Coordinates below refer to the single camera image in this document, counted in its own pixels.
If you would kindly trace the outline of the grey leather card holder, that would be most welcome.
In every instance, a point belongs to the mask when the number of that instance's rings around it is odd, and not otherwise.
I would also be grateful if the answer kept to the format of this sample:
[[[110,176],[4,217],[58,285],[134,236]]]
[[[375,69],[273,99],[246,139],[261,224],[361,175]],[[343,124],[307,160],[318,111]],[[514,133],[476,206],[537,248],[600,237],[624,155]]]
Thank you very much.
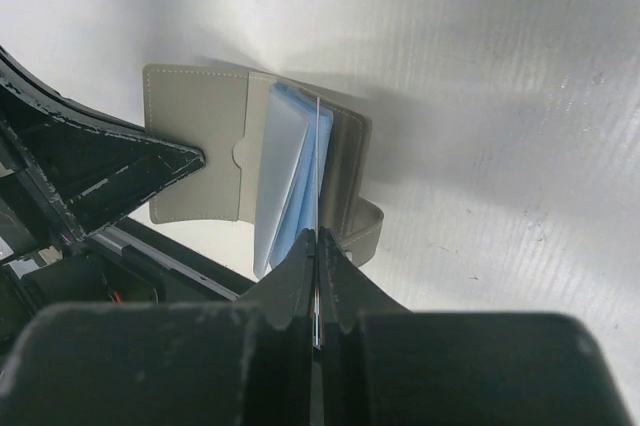
[[[254,228],[253,272],[278,265],[314,228],[316,98],[320,111],[319,226],[362,266],[384,215],[360,194],[371,120],[310,86],[240,67],[149,64],[146,131],[200,150],[205,166],[149,204],[154,223],[221,220]]]

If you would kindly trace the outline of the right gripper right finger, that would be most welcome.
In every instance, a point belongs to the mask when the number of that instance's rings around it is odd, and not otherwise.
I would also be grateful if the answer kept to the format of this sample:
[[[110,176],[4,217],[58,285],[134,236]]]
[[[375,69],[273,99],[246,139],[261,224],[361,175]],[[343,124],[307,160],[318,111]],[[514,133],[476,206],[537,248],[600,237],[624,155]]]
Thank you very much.
[[[628,425],[589,331],[547,312],[412,312],[317,240],[329,425]]]

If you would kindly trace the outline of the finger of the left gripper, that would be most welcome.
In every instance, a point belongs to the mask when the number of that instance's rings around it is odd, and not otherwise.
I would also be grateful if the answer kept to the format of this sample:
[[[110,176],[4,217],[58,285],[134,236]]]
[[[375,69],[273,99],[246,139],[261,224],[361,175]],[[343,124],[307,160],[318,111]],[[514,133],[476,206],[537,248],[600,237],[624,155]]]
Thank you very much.
[[[195,148],[81,111],[9,73],[1,76],[1,133],[19,159],[19,185],[63,241],[115,224],[205,165]]]

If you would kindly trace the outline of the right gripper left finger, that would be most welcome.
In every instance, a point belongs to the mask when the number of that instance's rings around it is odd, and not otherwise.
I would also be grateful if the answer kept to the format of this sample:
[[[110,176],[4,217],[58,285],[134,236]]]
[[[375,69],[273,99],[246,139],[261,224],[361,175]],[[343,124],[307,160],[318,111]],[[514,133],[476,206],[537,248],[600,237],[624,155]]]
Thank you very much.
[[[233,302],[62,303],[19,335],[5,425],[306,425],[315,234]]]

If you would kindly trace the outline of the black VIP credit card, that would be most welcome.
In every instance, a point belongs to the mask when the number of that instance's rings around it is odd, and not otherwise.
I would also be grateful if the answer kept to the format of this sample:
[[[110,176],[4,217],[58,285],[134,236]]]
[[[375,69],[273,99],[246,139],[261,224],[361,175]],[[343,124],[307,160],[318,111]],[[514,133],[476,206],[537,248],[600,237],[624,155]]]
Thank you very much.
[[[314,347],[318,350],[321,349],[322,336],[321,336],[321,305],[320,305],[320,286],[319,286],[319,272],[318,272],[318,239],[319,239],[319,198],[320,198],[320,111],[321,100],[316,98],[316,142],[315,142],[315,157],[314,157],[314,206],[315,206],[315,257],[314,257]]]

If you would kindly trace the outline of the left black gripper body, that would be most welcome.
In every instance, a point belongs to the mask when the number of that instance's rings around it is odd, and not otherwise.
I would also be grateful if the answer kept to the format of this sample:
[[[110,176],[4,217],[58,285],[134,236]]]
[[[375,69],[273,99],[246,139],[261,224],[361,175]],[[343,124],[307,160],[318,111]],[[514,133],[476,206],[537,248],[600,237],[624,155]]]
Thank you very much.
[[[1,76],[15,75],[72,107],[91,113],[38,82],[7,52]],[[159,303],[163,286],[135,268],[128,245],[107,246],[97,235],[63,241],[19,185],[20,162],[1,133],[1,338],[14,340],[41,309],[60,302]]]

